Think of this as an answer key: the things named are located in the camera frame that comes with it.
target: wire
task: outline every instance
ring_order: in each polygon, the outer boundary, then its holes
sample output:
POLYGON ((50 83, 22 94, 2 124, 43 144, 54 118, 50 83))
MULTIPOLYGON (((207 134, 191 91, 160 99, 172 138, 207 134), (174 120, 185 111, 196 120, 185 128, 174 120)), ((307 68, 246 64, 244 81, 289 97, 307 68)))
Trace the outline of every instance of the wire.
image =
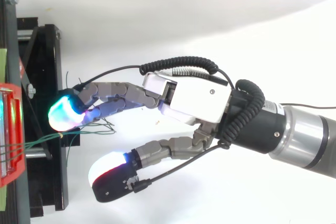
POLYGON ((121 68, 115 68, 115 69, 106 71, 104 73, 101 73, 101 74, 99 74, 99 75, 91 78, 90 80, 88 80, 86 82, 83 82, 83 83, 81 83, 79 85, 76 85, 75 87, 76 87, 77 90, 82 90, 87 84, 89 84, 89 83, 91 83, 91 82, 99 79, 100 77, 103 77, 103 76, 105 76, 105 75, 107 75, 109 73, 114 73, 114 72, 117 72, 117 71, 120 71, 120 70, 130 69, 130 68, 140 68, 140 66, 139 65, 131 65, 131 66, 125 66, 125 67, 121 67, 121 68))
POLYGON ((235 89, 235 86, 233 85, 233 82, 231 81, 230 77, 226 74, 226 72, 224 72, 222 69, 217 69, 217 71, 219 73, 221 73, 222 75, 224 75, 224 77, 226 78, 226 80, 228 81, 228 83, 230 84, 232 89, 235 89))
POLYGON ((197 154, 196 156, 194 156, 193 158, 191 158, 188 161, 184 162, 183 164, 181 164, 181 165, 179 165, 179 166, 177 166, 177 167, 175 167, 175 168, 173 168, 173 169, 171 169, 171 170, 169 170, 169 171, 167 171, 167 172, 165 172, 165 173, 163 173, 163 174, 161 174, 159 176, 156 176, 155 178, 152 178, 150 180, 150 182, 152 183, 152 182, 155 182, 155 181, 157 181, 157 180, 159 180, 161 178, 164 178, 164 177, 168 176, 169 174, 172 174, 172 173, 174 173, 174 172, 182 169, 183 167, 185 167, 188 164, 196 161, 200 157, 203 157, 205 154, 208 154, 209 152, 212 152, 213 150, 218 149, 218 148, 223 148, 223 147, 222 147, 222 145, 215 145, 215 146, 213 146, 213 147, 205 150, 204 152, 201 152, 201 153, 197 154))
POLYGON ((281 103, 282 106, 301 106, 301 107, 307 107, 317 110, 333 110, 336 109, 336 107, 318 107, 318 106, 312 106, 312 105, 306 105, 301 103, 281 103))
POLYGON ((67 88, 68 88, 68 73, 69 73, 69 71, 65 75, 65 85, 66 85, 67 88))
MULTIPOLYGON (((101 126, 101 125, 104 125, 104 124, 100 124, 100 123, 94 123, 92 125, 84 125, 84 126, 101 126)), ((91 132, 91 131, 73 131, 73 132, 62 132, 61 134, 62 135, 75 135, 75 137, 78 135, 78 134, 99 134, 99 135, 111 135, 111 134, 114 134, 115 133, 115 130, 108 130, 108 131, 96 131, 96 132, 91 132)), ((12 153, 14 151, 18 151, 18 150, 23 150, 21 151, 19 154, 17 154, 16 156, 14 157, 11 157, 9 159, 6 159, 4 161, 1 161, 0 163, 3 163, 3 162, 8 162, 8 161, 11 161, 11 160, 14 160, 16 159, 17 157, 19 157, 20 155, 22 155, 25 150, 28 150, 30 148, 32 148, 34 145, 36 144, 40 144, 42 142, 45 142, 45 141, 48 141, 48 140, 52 140, 52 139, 55 139, 57 137, 60 137, 60 133, 53 133, 53 134, 49 134, 49 135, 46 135, 46 136, 43 136, 41 138, 39 138, 38 140, 36 141, 33 141, 33 142, 28 142, 28 143, 25 143, 24 147, 19 147, 19 148, 16 148, 14 150, 10 150, 8 152, 4 152, 4 153, 1 153, 1 155, 5 155, 5 154, 8 154, 8 153, 12 153)), ((22 145, 22 144, 8 144, 8 145, 0 145, 0 147, 8 147, 8 146, 15 146, 15 145, 22 145)))

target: black coiled cable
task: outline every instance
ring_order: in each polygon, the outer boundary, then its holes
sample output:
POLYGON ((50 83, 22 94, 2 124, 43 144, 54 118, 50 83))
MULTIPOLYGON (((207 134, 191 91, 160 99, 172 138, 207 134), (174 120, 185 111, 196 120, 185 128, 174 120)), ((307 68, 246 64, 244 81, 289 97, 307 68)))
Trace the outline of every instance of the black coiled cable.
POLYGON ((199 67, 208 71, 209 74, 215 74, 218 71, 218 66, 211 60, 195 56, 181 56, 143 64, 140 66, 140 74, 144 76, 148 72, 176 67, 199 67))
POLYGON ((261 89, 253 82, 239 80, 236 82, 236 89, 245 91, 252 96, 250 103, 229 123, 226 127, 218 144, 224 149, 229 149, 231 143, 238 137, 242 128, 245 127, 263 108, 265 97, 261 89))

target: blue light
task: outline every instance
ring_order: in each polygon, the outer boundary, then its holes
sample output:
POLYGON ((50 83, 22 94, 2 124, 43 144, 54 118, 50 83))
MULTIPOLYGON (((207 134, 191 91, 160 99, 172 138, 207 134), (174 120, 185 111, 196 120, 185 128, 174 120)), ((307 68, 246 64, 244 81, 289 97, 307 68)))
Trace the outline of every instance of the blue light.
POLYGON ((95 180, 104 173, 125 163, 126 163, 125 157, 120 152, 111 152, 101 157, 90 168, 89 171, 90 186, 92 187, 93 182, 95 182, 95 180))
POLYGON ((80 125, 85 113, 76 113, 70 104, 69 96, 64 96, 51 106, 48 117, 50 126, 56 131, 67 131, 80 125))

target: red clamp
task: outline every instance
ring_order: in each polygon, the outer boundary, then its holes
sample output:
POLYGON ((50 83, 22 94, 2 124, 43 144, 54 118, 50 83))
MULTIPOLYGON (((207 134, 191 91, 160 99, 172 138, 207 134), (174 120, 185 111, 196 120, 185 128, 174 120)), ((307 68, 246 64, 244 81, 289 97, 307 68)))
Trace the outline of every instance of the red clamp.
POLYGON ((0 83, 0 187, 25 170, 21 87, 0 83))

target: white background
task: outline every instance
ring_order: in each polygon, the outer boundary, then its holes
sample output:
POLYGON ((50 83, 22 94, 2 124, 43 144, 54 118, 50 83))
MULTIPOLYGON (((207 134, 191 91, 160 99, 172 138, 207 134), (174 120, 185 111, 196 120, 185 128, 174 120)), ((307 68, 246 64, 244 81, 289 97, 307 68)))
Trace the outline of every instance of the white background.
MULTIPOLYGON (((69 71, 70 86, 115 67, 196 55, 215 61, 234 82, 257 83, 268 100, 336 105, 336 0, 20 0, 17 15, 62 30, 62 74, 65 81, 69 71)), ((142 83, 136 70, 102 80, 142 83)), ((334 111, 314 113, 336 119, 334 111)), ((87 179, 95 160, 194 130, 156 110, 109 120, 115 135, 83 136, 70 152, 67 209, 46 207, 32 223, 336 222, 336 180, 236 146, 100 204, 87 179)), ((139 175, 154 177, 179 163, 163 161, 139 175)))

